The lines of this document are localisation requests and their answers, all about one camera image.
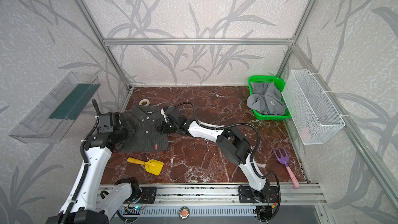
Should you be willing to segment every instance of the clear plastic tray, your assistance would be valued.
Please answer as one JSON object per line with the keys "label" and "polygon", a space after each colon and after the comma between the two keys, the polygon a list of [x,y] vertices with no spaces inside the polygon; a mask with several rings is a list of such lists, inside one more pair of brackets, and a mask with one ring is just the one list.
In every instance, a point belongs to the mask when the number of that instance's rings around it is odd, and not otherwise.
{"label": "clear plastic tray", "polygon": [[97,76],[70,72],[11,132],[24,143],[59,143],[97,91]]}

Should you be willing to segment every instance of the striped shirt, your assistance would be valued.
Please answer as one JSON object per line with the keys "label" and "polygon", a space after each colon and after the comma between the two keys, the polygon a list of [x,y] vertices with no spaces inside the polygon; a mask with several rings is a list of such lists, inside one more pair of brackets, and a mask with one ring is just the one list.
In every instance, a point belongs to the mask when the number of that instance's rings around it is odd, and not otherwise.
{"label": "striped shirt", "polygon": [[135,133],[124,142],[121,152],[157,152],[168,148],[167,135],[157,131],[164,120],[161,108],[136,105],[120,114],[121,122],[130,121]]}

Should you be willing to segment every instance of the yellow toy shovel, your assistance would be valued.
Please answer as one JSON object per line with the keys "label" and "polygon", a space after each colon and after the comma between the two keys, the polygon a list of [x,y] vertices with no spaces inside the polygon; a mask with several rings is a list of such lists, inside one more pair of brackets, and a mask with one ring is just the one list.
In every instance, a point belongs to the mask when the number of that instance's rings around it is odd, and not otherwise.
{"label": "yellow toy shovel", "polygon": [[145,169],[147,170],[147,172],[155,174],[155,175],[159,175],[160,171],[163,168],[164,163],[151,159],[148,162],[144,162],[132,157],[127,158],[127,162],[129,163],[135,163],[135,164],[142,164],[145,165]]}

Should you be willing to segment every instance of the green plastic basket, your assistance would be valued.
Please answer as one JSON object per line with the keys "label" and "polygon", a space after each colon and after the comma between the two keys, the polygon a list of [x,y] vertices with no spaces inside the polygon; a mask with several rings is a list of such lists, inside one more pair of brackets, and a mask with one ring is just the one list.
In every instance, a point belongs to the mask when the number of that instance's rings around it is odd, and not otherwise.
{"label": "green plastic basket", "polygon": [[[249,78],[249,90],[250,90],[250,95],[253,94],[252,90],[251,90],[251,85],[250,82],[274,82],[275,86],[277,89],[279,89],[281,92],[283,91],[283,88],[285,87],[285,82],[276,76],[268,76],[268,75],[254,75],[251,76]],[[254,116],[256,117],[256,119],[261,119],[261,120],[267,120],[267,121],[282,121],[285,118],[291,118],[290,113],[289,113],[289,109],[287,109],[286,107],[286,112],[284,115],[279,116],[279,115],[263,115],[260,114],[259,112],[257,112],[256,110],[253,110],[254,112]]]}

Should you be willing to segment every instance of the gray fabric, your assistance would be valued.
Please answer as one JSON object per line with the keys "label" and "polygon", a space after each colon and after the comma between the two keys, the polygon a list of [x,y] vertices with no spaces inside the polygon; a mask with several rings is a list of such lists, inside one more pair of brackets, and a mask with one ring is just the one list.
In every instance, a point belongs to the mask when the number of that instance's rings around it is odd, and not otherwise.
{"label": "gray fabric", "polygon": [[250,82],[252,95],[246,103],[248,107],[263,115],[284,115],[286,104],[282,101],[282,94],[275,83]]}
{"label": "gray fabric", "polygon": [[251,91],[258,95],[264,95],[268,88],[268,83],[264,82],[261,83],[250,82],[250,85],[251,85]]}
{"label": "gray fabric", "polygon": [[282,97],[277,97],[275,92],[281,92],[275,87],[275,83],[271,82],[268,85],[267,91],[264,95],[268,111],[271,115],[284,115],[286,111],[285,102],[281,101]]}
{"label": "gray fabric", "polygon": [[246,103],[248,107],[250,107],[253,110],[256,110],[261,114],[265,115],[269,114],[266,102],[261,95],[252,94],[251,96],[248,97]]}
{"label": "gray fabric", "polygon": [[130,112],[120,114],[121,122],[131,122],[135,133],[128,138],[121,152],[158,152],[168,148],[167,135],[161,135],[157,127],[162,123],[160,108],[133,106]]}

